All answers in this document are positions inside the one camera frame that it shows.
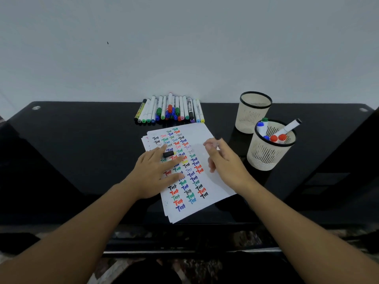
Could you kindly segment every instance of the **person's right hand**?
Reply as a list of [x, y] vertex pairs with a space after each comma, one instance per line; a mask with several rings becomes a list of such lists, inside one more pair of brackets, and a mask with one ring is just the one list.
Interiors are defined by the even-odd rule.
[[203, 145], [209, 154], [208, 166], [211, 173], [217, 170], [222, 181], [236, 193], [243, 195], [249, 187], [258, 184], [248, 173], [239, 156], [222, 138], [210, 138]]

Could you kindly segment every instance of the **pen holder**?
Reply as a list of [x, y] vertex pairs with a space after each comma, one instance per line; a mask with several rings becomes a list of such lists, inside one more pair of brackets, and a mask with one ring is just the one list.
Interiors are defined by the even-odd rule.
[[[285, 126], [286, 124], [281, 121], [269, 120], [267, 136], [272, 136]], [[295, 140], [296, 133], [294, 130], [287, 133], [287, 139], [283, 144], [266, 140], [258, 133], [257, 125], [255, 125], [253, 138], [251, 139], [246, 158], [248, 162], [258, 170], [271, 170], [295, 144]]]
[[272, 99], [259, 92], [244, 92], [239, 98], [236, 128], [241, 133], [254, 133], [254, 126], [263, 119], [272, 104]]

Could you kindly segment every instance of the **stack of paper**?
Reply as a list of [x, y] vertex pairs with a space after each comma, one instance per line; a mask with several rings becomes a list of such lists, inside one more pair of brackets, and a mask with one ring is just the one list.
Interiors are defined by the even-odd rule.
[[167, 144], [166, 151], [174, 151], [172, 157], [162, 158], [161, 162], [170, 161], [179, 155], [185, 156], [180, 164], [163, 175], [167, 177], [177, 172], [185, 175], [161, 192], [164, 214], [171, 223], [235, 194], [221, 180], [217, 171], [209, 172], [209, 155], [203, 143], [211, 137], [213, 136], [205, 124], [192, 123], [149, 131], [142, 138], [145, 150]]

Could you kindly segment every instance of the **person's leg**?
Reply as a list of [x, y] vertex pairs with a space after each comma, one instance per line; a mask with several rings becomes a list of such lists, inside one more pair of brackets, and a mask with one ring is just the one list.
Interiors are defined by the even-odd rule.
[[181, 284], [175, 271], [161, 266], [155, 259], [145, 259], [131, 264], [113, 284], [156, 283]]
[[220, 283], [304, 283], [293, 267], [270, 253], [235, 252], [221, 261]]

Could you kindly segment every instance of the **white wall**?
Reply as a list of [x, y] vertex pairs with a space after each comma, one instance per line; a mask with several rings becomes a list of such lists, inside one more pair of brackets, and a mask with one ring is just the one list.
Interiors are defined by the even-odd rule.
[[376, 108], [378, 30], [379, 0], [2, 0], [0, 115], [168, 91]]

